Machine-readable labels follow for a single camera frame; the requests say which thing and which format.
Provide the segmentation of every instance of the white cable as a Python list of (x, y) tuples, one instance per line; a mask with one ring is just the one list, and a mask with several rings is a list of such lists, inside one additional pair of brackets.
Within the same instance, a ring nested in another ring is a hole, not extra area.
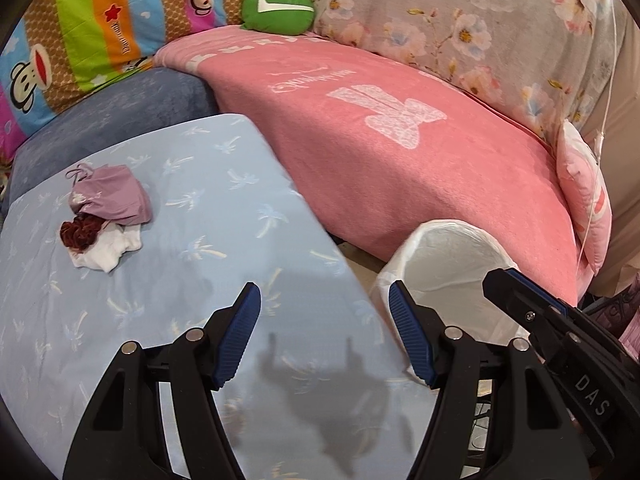
[[(611, 68), (611, 78), (609, 79), (609, 94), (607, 95), (607, 106), (604, 109), (604, 117), (602, 118), (602, 128), (598, 132), (593, 147), (593, 155), (596, 158), (596, 165), (598, 167), (598, 173), (600, 173), (600, 161), (602, 160), (602, 145), (604, 143), (605, 126), (607, 124), (607, 117), (609, 116), (609, 106), (611, 104), (611, 93), (613, 91), (613, 77), (616, 73), (616, 64), (618, 63), (618, 26), (616, 24), (616, 6), (615, 0), (611, 1), (611, 13), (613, 15), (613, 66)], [(593, 220), (593, 213), (596, 203), (596, 189), (598, 187), (598, 175), (595, 175), (593, 179), (593, 190), (591, 191), (591, 206), (589, 211), (589, 222), (587, 223), (587, 230), (584, 232), (584, 238), (580, 247), (580, 255), (578, 256), (578, 268), (580, 269), (580, 260), (584, 254), (584, 246), (589, 235), (589, 229), (591, 227), (591, 221)]]

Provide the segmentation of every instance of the white cloth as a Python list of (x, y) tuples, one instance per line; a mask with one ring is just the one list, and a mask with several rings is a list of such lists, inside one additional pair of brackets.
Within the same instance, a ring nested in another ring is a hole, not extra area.
[(84, 253), (68, 250), (76, 267), (110, 272), (118, 265), (126, 251), (137, 251), (142, 247), (140, 225), (122, 227), (113, 222), (100, 231), (95, 243)]

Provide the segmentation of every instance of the white checkmark logo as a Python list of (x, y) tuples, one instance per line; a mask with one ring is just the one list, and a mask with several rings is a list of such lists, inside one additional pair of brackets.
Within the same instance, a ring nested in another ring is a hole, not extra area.
[(308, 10), (314, 12), (313, 7), (293, 4), (270, 4), (267, 0), (258, 0), (258, 12), (271, 12), (272, 10)]

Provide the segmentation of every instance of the purple cloth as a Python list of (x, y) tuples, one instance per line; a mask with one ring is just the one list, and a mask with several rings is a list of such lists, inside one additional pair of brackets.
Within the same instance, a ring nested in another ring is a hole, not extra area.
[(74, 213), (88, 213), (120, 225), (151, 220), (149, 196), (127, 166), (91, 168), (78, 164), (66, 172), (74, 179), (69, 207)]

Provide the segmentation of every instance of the cloth pile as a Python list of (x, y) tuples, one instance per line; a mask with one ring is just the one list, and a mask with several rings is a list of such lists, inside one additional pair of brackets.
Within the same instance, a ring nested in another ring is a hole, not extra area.
[(126, 251), (142, 247), (149, 196), (127, 166), (78, 164), (66, 177), (74, 180), (68, 203), (76, 217), (60, 226), (60, 239), (74, 266), (110, 272)]

